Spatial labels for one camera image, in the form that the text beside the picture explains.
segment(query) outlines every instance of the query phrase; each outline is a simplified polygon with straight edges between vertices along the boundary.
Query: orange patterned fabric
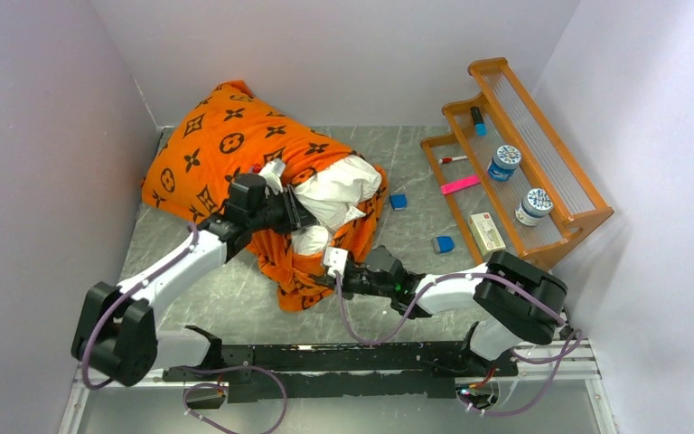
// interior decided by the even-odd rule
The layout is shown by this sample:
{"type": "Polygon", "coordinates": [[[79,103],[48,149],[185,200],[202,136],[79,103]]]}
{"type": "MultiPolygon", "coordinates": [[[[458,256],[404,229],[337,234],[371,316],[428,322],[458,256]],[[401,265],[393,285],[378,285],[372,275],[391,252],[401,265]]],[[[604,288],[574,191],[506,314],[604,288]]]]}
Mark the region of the orange patterned fabric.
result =
{"type": "MultiPolygon", "coordinates": [[[[360,156],[257,99],[243,81],[229,81],[174,130],[147,172],[142,197],[155,208],[200,222],[221,211],[230,182],[253,165],[281,158],[286,163],[283,185],[296,186],[349,155],[360,156]]],[[[380,188],[358,205],[366,216],[342,226],[332,241],[358,261],[370,251],[387,191],[387,175],[375,168],[381,174],[380,188]]],[[[248,249],[257,256],[262,273],[278,283],[282,310],[307,309],[332,293],[314,283],[324,273],[323,255],[294,254],[290,235],[258,231],[248,249]]]]}

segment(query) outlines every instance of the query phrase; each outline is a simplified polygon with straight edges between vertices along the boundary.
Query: jar lid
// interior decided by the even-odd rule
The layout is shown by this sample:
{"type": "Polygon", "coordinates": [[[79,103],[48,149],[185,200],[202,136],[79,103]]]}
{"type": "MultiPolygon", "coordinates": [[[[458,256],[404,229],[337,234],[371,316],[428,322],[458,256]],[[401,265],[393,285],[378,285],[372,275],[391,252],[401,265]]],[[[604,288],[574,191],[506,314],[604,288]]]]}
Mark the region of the jar lid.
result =
{"type": "Polygon", "coordinates": [[[514,146],[502,145],[496,149],[496,159],[499,167],[504,169],[515,169],[520,165],[522,154],[514,146]]]}
{"type": "Polygon", "coordinates": [[[528,191],[522,204],[528,212],[540,216],[549,214],[555,206],[543,188],[533,188],[528,191]]]}

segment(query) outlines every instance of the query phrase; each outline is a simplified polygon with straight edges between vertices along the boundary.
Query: white wall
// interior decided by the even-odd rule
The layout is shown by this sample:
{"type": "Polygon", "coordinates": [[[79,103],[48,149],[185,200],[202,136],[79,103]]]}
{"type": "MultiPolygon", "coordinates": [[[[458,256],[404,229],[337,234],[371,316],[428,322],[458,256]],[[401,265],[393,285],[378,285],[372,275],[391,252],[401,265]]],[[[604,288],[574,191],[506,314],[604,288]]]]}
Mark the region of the white wall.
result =
{"type": "Polygon", "coordinates": [[[535,93],[616,209],[558,274],[622,432],[694,432],[694,0],[582,1],[535,93]]]}
{"type": "Polygon", "coordinates": [[[504,56],[530,89],[578,0],[92,0],[159,125],[246,80],[311,125],[444,124],[504,56]]]}
{"type": "Polygon", "coordinates": [[[0,1],[0,434],[57,431],[83,296],[118,277],[156,140],[88,1],[0,1]]]}

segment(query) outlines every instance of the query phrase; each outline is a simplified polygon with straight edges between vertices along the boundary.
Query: white box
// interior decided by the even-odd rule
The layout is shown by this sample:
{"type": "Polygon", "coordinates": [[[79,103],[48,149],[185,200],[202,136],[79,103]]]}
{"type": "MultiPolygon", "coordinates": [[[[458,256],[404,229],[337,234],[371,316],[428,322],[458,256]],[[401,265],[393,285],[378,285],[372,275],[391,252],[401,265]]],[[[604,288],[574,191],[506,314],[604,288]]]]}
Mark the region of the white box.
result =
{"type": "Polygon", "coordinates": [[[488,260],[495,251],[507,249],[493,217],[488,212],[470,215],[469,229],[484,260],[488,260]]]}

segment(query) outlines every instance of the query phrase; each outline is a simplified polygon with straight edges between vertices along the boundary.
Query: wooden shelf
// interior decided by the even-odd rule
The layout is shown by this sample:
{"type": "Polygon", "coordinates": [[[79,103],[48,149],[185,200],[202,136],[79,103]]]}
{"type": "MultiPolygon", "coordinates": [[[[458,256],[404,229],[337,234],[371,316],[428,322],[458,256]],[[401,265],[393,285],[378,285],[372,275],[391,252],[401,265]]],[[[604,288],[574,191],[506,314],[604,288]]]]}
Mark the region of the wooden shelf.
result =
{"type": "MultiPolygon", "coordinates": [[[[589,181],[505,59],[476,61],[469,71],[481,93],[473,99],[446,104],[443,114],[452,132],[425,139],[421,146],[442,185],[450,180],[443,177],[431,148],[458,143],[480,177],[507,232],[503,235],[510,239],[518,256],[550,269],[609,218],[613,209],[589,181]],[[473,106],[483,113],[488,131],[484,137],[474,133],[470,114],[473,106]],[[496,148],[504,144],[517,147],[523,158],[510,181],[497,183],[491,181],[485,170],[496,148]],[[525,193],[535,187],[546,190],[555,207],[550,218],[531,228],[517,222],[514,210],[525,193]]],[[[448,197],[446,200],[475,263],[482,263],[466,224],[468,216],[461,214],[455,201],[448,197]]]]}

